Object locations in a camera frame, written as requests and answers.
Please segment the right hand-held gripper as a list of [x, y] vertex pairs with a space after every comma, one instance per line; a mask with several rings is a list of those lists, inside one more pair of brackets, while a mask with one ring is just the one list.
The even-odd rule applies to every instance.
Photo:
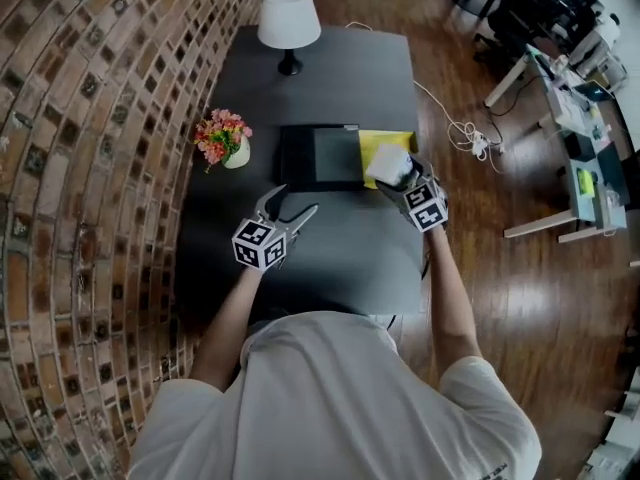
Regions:
[[445, 226], [448, 221], [448, 197], [429, 163], [410, 154], [412, 168], [398, 185], [377, 180], [376, 186], [421, 233]]

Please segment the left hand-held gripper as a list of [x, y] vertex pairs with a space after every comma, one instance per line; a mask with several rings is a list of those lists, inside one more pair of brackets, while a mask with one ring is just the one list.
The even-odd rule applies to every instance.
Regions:
[[266, 272], [285, 261], [299, 231], [319, 207], [312, 204], [291, 219], [279, 219], [282, 202], [288, 193], [288, 184], [271, 189], [256, 202], [253, 215], [241, 221], [231, 239], [238, 263]]

